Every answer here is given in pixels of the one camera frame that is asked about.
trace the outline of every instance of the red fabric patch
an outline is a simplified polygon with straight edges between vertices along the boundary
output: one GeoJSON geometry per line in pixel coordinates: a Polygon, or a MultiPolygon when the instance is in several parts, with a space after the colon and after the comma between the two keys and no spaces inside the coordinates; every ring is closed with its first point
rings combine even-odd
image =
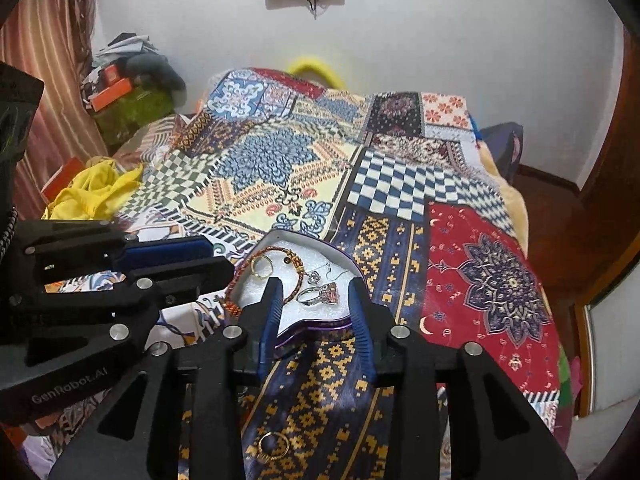
{"type": "Polygon", "coordinates": [[[324,93],[324,88],[318,85],[314,85],[309,81],[304,81],[293,77],[290,74],[280,72],[279,70],[271,70],[269,68],[252,68],[255,73],[260,74],[263,77],[268,77],[283,85],[288,86],[292,90],[301,93],[311,99],[316,99],[324,93]]]}
{"type": "Polygon", "coordinates": [[[477,341],[521,391],[559,390],[558,332],[517,241],[470,208],[428,207],[425,338],[456,348],[477,341]]]}

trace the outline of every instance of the gold ring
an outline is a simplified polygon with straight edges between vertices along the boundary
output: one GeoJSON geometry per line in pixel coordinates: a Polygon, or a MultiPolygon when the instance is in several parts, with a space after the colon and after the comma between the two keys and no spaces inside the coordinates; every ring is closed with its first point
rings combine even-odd
{"type": "Polygon", "coordinates": [[[258,458],[261,459],[263,462],[272,462],[273,460],[279,460],[289,452],[290,447],[291,447],[291,444],[289,443],[289,439],[286,436],[284,436],[279,431],[270,431],[269,433],[265,433],[258,441],[258,458]],[[285,448],[284,452],[278,455],[266,454],[262,449],[262,441],[268,436],[277,436],[278,439],[283,439],[284,442],[287,444],[287,447],[285,448]]]}
{"type": "Polygon", "coordinates": [[[271,261],[270,257],[266,256],[265,254],[259,254],[253,260],[251,260],[251,275],[252,276],[255,276],[259,280],[266,280],[272,274],[273,274],[273,262],[271,261]],[[265,260],[267,260],[269,262],[269,265],[271,266],[271,270],[269,271],[269,273],[264,275],[264,276],[262,276],[261,274],[258,274],[258,272],[255,270],[255,263],[260,258],[264,258],[265,260]]]}

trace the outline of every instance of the curtain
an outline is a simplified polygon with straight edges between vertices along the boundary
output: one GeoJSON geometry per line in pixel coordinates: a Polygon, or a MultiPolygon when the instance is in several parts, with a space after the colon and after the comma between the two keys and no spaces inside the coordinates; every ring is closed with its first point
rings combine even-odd
{"type": "Polygon", "coordinates": [[[85,162],[107,155],[79,89],[91,65],[94,5],[95,0],[20,0],[0,28],[0,59],[45,84],[15,172],[21,218],[40,218],[46,206],[40,189],[70,158],[85,162]]]}

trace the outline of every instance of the red bracelet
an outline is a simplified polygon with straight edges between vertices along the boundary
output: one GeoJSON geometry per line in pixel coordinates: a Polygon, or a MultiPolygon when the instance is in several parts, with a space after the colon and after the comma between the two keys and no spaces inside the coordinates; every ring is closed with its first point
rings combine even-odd
{"type": "Polygon", "coordinates": [[[284,262],[286,264],[293,264],[298,274],[298,282],[296,283],[296,287],[293,289],[293,292],[285,298],[284,303],[289,303],[289,301],[293,300],[293,298],[296,297],[296,294],[302,287],[302,280],[305,275],[305,266],[303,265],[302,260],[300,259],[300,256],[298,256],[295,252],[291,251],[290,249],[285,249],[284,247],[276,247],[276,246],[265,247],[264,249],[258,251],[257,253],[252,254],[250,258],[247,258],[244,262],[242,262],[240,267],[238,267],[238,270],[236,270],[236,273],[234,275],[234,278],[231,280],[231,283],[229,283],[229,286],[226,288],[225,299],[224,299],[224,303],[222,304],[222,307],[233,317],[238,317],[242,312],[242,308],[240,308],[237,304],[231,301],[231,291],[236,286],[236,283],[240,279],[240,276],[242,275],[244,270],[249,265],[251,265],[251,262],[254,261],[258,256],[262,256],[264,253],[268,253],[269,251],[280,251],[281,253],[285,253],[287,256],[285,256],[284,262]]]}

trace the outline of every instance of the bedspread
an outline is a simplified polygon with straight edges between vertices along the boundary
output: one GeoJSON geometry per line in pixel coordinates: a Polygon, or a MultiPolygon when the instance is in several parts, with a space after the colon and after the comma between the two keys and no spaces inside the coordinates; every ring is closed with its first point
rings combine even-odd
{"type": "MultiPolygon", "coordinates": [[[[372,300],[396,322],[438,344],[480,342],[553,430],[560,349],[523,252],[526,209],[476,135],[458,96],[357,96],[281,72],[235,70],[188,125],[163,120],[134,153],[119,155],[147,168],[118,218],[141,240],[203,234],[235,264],[272,228],[321,238],[354,259],[372,300]]],[[[119,279],[104,272],[59,287],[119,279]]],[[[223,323],[214,295],[203,296],[165,309],[148,343],[192,344],[223,323]]],[[[382,476],[393,398],[392,388],[367,383],[352,339],[303,344],[239,401],[247,478],[382,476]],[[291,450],[263,464],[257,440],[268,431],[286,435],[291,450]]],[[[439,398],[446,478],[443,388],[439,398]]],[[[97,400],[63,414],[53,436],[59,450],[97,400]]]]}

